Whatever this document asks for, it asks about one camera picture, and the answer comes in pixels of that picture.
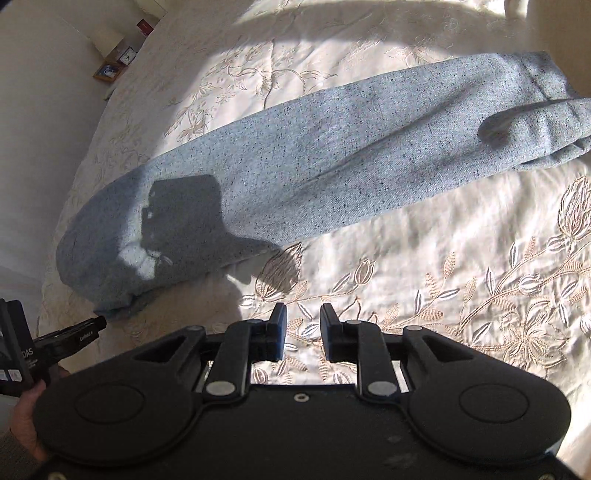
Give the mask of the person's left hand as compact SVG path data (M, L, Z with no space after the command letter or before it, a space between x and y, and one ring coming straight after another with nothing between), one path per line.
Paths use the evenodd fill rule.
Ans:
M36 402L46 389L46 382L40 380L21 394L13 410L9 430L2 437L2 445L6 446L10 453L15 453L20 463L39 465L49 458L38 439L33 423Z

